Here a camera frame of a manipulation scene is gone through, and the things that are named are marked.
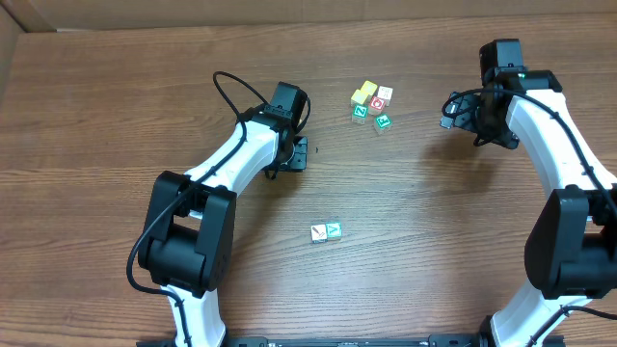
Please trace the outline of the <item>white block dark drawing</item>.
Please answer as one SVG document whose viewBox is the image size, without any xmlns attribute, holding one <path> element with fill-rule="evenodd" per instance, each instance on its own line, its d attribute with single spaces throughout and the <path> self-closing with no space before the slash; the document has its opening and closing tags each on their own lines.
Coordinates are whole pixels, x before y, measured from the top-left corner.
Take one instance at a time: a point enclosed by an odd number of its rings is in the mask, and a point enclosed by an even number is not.
<svg viewBox="0 0 617 347">
<path fill-rule="evenodd" d="M 310 229 L 311 242 L 314 244 L 328 241 L 327 227 L 323 224 L 313 225 Z"/>
</svg>

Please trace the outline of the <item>green block letter V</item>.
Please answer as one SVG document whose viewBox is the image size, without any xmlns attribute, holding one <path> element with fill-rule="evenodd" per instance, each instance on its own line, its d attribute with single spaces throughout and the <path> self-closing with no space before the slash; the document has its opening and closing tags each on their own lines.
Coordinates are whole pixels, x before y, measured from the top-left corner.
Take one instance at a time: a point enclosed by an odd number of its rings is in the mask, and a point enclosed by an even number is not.
<svg viewBox="0 0 617 347">
<path fill-rule="evenodd" d="M 328 240 L 339 240 L 342 237 L 341 223 L 327 223 L 325 227 Z"/>
</svg>

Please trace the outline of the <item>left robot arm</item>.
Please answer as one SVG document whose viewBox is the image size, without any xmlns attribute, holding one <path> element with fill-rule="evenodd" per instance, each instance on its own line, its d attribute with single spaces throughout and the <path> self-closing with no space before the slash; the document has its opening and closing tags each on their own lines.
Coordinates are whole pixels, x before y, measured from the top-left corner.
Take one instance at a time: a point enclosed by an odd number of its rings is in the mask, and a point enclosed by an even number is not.
<svg viewBox="0 0 617 347">
<path fill-rule="evenodd" d="M 185 173 L 155 180 L 144 230 L 127 260 L 149 272 L 149 293 L 166 297 L 176 333 L 171 346 L 220 346 L 227 329 L 217 288 L 229 265 L 236 204 L 259 173 L 302 171 L 308 95 L 280 82 L 270 101 L 238 114 L 229 138 Z"/>
</svg>

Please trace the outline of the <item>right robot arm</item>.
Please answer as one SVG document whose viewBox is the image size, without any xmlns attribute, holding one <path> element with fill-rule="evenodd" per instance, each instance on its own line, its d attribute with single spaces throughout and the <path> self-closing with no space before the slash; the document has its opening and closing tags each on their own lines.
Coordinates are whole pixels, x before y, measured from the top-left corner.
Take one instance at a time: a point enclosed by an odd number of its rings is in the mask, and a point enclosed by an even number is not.
<svg viewBox="0 0 617 347">
<path fill-rule="evenodd" d="M 562 346 L 553 330 L 616 287 L 616 177 L 571 118 L 549 70 L 531 70 L 517 39 L 479 50 L 482 86 L 452 93 L 440 125 L 475 134 L 474 145 L 523 146 L 547 200 L 525 246 L 526 280 L 505 308 L 487 316 L 462 346 Z"/>
</svg>

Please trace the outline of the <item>white block top right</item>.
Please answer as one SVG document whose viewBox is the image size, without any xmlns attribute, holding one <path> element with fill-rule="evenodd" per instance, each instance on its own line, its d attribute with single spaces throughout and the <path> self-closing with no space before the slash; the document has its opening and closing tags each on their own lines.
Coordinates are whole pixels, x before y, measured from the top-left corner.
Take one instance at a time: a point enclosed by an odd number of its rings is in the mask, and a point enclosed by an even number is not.
<svg viewBox="0 0 617 347">
<path fill-rule="evenodd" d="M 390 105 L 392 99 L 393 88 L 380 86 L 377 91 L 377 97 L 385 102 L 386 106 Z"/>
</svg>

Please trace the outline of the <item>green block right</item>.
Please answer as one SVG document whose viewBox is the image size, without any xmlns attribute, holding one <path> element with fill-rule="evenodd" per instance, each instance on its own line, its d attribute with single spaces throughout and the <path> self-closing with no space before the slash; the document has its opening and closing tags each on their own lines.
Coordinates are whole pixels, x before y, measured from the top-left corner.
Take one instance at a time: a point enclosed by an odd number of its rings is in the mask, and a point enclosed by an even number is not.
<svg viewBox="0 0 617 347">
<path fill-rule="evenodd" d="M 392 127 L 392 120 L 387 114 L 382 114 L 374 119 L 373 126 L 378 134 L 388 132 Z"/>
</svg>

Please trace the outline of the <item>green block letter Z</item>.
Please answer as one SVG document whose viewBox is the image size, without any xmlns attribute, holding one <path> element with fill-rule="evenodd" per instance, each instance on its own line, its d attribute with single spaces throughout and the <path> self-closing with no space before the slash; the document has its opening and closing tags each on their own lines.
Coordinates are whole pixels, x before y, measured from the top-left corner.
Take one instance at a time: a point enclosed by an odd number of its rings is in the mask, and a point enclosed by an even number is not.
<svg viewBox="0 0 617 347">
<path fill-rule="evenodd" d="M 367 108 L 363 105 L 355 105 L 351 114 L 351 121 L 358 124 L 365 124 L 367 118 Z"/>
</svg>

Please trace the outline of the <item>red block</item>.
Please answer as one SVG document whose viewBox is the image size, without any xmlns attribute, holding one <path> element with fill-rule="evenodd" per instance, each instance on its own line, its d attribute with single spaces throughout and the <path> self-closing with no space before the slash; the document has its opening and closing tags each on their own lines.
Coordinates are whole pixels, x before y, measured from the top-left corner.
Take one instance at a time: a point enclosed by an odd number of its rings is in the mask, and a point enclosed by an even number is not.
<svg viewBox="0 0 617 347">
<path fill-rule="evenodd" d="M 373 96 L 368 104 L 368 114 L 372 116 L 379 116 L 383 113 L 386 107 L 384 99 Z"/>
</svg>

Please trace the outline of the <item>yellow block lower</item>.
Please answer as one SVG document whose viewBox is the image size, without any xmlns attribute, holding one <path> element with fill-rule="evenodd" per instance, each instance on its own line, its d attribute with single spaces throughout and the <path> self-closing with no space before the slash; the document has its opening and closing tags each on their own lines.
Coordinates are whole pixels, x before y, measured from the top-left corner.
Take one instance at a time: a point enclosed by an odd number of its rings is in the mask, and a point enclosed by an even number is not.
<svg viewBox="0 0 617 347">
<path fill-rule="evenodd" d="M 352 107 L 356 105 L 364 105 L 369 98 L 369 93 L 363 90 L 355 90 L 350 98 L 350 104 Z"/>
</svg>

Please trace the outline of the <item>yellow block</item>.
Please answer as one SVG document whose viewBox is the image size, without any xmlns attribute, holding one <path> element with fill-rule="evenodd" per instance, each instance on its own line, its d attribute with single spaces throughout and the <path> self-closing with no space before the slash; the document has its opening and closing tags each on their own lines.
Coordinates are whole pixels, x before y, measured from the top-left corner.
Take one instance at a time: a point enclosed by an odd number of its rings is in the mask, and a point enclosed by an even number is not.
<svg viewBox="0 0 617 347">
<path fill-rule="evenodd" d="M 373 96 L 378 90 L 378 85 L 369 80 L 365 80 L 362 84 L 361 90 L 366 94 Z"/>
<path fill-rule="evenodd" d="M 355 90 L 350 98 L 350 104 L 352 107 L 356 105 L 364 105 L 369 98 L 369 93 L 363 90 Z"/>
</svg>

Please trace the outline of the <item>yellow block upper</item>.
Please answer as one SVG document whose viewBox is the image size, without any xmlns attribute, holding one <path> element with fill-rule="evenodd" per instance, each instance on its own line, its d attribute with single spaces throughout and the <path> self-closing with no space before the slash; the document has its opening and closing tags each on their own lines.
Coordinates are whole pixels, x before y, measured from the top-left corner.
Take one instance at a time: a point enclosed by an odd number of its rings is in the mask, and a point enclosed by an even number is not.
<svg viewBox="0 0 617 347">
<path fill-rule="evenodd" d="M 378 90 L 378 85 L 369 80 L 365 80 L 362 84 L 361 90 L 366 94 L 373 96 Z"/>
</svg>

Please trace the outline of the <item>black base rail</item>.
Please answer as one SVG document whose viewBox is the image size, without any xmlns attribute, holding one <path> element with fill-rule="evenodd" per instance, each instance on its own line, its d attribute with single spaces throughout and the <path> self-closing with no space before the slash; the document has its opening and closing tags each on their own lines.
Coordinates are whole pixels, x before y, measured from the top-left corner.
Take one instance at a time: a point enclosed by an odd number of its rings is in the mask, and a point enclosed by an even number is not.
<svg viewBox="0 0 617 347">
<path fill-rule="evenodd" d="M 479 347 L 490 346 L 481 334 L 431 334 L 407 339 L 267 339 L 226 337 L 223 347 Z"/>
</svg>

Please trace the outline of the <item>cardboard box wall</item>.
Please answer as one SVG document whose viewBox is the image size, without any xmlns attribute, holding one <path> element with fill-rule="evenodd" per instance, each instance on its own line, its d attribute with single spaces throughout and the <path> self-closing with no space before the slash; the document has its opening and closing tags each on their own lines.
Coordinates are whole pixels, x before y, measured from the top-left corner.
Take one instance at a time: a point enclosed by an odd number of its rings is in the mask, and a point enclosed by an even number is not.
<svg viewBox="0 0 617 347">
<path fill-rule="evenodd" d="M 6 1 L 25 30 L 11 93 L 211 94 L 211 73 L 311 93 L 364 78 L 440 93 L 479 80 L 477 51 L 518 38 L 569 93 L 616 86 L 612 1 Z"/>
</svg>

